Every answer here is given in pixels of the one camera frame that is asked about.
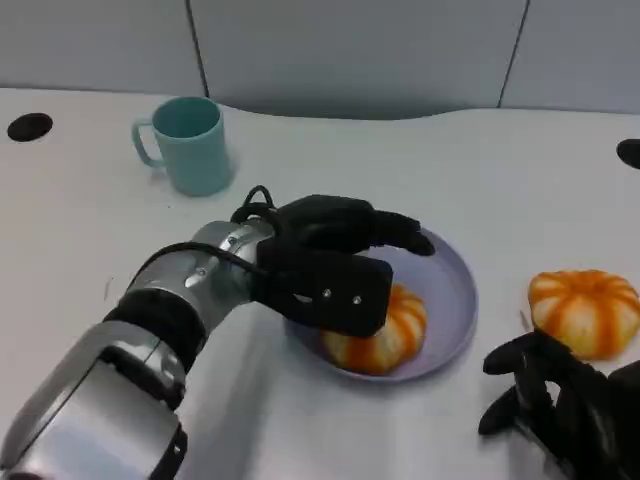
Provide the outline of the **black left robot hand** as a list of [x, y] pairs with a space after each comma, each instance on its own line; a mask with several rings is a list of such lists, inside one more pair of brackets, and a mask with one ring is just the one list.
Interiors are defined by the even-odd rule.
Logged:
[[436, 252], [419, 221], [377, 210], [361, 199], [313, 194], [280, 207], [277, 214], [305, 248], [351, 255], [381, 246], [424, 257]]

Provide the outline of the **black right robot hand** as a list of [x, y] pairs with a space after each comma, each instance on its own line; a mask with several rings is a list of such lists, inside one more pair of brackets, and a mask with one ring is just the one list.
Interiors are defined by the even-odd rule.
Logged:
[[534, 330], [492, 350], [483, 371], [514, 384], [482, 415], [480, 436], [519, 429], [568, 479], [638, 478], [637, 362], [604, 374]]

